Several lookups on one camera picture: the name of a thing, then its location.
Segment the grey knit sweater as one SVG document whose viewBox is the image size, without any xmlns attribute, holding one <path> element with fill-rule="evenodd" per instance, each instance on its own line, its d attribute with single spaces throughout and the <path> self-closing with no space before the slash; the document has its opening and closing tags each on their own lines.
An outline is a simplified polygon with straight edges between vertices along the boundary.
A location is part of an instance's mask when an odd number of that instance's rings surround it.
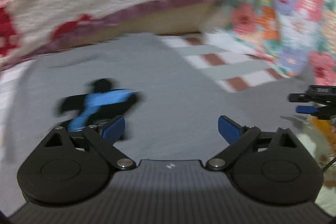
<svg viewBox="0 0 336 224">
<path fill-rule="evenodd" d="M 89 93 L 94 81 L 110 79 L 130 88 L 140 101 L 126 114 L 128 139 L 117 147 L 134 160 L 207 160 L 226 146 L 217 121 L 226 115 L 265 131 L 279 127 L 299 132 L 301 117 L 288 101 L 313 83 L 305 68 L 298 76 L 272 81 L 264 61 L 228 52 L 228 63 L 198 71 L 188 53 L 209 53 L 211 46 L 167 46 L 152 34 L 39 57 L 26 70 L 7 119 L 6 154 L 1 166 L 1 210 L 11 214 L 24 203 L 17 184 L 19 166 L 50 129 L 71 119 L 60 107 L 64 98 Z"/>
</svg>

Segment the grey plush rabbit toy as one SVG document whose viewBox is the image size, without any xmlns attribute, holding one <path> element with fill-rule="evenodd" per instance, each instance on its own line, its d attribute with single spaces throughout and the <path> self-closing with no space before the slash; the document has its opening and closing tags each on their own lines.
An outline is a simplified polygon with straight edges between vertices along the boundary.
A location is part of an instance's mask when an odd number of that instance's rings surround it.
<svg viewBox="0 0 336 224">
<path fill-rule="evenodd" d="M 309 116 L 303 122 L 298 139 L 309 151 L 320 168 L 335 158 L 335 124 Z M 331 216 L 335 216 L 335 164 L 323 173 L 323 185 L 315 203 Z"/>
</svg>

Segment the checkered fleece blanket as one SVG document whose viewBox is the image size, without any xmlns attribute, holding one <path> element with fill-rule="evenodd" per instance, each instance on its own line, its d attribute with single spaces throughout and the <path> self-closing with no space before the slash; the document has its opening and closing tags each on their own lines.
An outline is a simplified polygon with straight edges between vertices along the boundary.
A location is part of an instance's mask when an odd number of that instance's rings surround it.
<svg viewBox="0 0 336 224">
<path fill-rule="evenodd" d="M 25 61 L 1 73 L 2 164 L 17 166 L 54 124 L 71 119 L 74 111 L 56 115 L 60 100 L 89 93 L 98 79 L 142 94 L 126 116 L 131 139 L 120 147 L 138 159 L 167 159 L 218 150 L 218 116 L 248 121 L 241 98 L 277 75 L 263 60 L 199 38 L 152 34 Z"/>
</svg>

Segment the floral crochet blanket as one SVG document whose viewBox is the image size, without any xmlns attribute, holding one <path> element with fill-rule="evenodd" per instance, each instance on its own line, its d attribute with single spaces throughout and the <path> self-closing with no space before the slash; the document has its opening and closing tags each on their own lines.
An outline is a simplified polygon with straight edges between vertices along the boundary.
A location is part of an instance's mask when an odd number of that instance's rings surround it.
<svg viewBox="0 0 336 224">
<path fill-rule="evenodd" d="M 318 85 L 335 84 L 335 0 L 221 0 L 207 44 L 268 61 L 284 77 L 311 65 Z"/>
</svg>

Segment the beige bed headboard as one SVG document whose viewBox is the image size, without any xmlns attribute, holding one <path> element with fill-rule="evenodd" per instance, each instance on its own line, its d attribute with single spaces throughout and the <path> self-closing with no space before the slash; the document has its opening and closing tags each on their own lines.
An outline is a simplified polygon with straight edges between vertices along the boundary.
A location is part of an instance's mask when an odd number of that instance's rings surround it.
<svg viewBox="0 0 336 224">
<path fill-rule="evenodd" d="M 217 2 L 198 3 L 186 7 L 157 11 L 143 17 L 105 27 L 79 39 L 77 45 L 112 40 L 129 33 L 149 32 L 157 35 L 176 35 L 213 31 L 225 23 Z"/>
</svg>

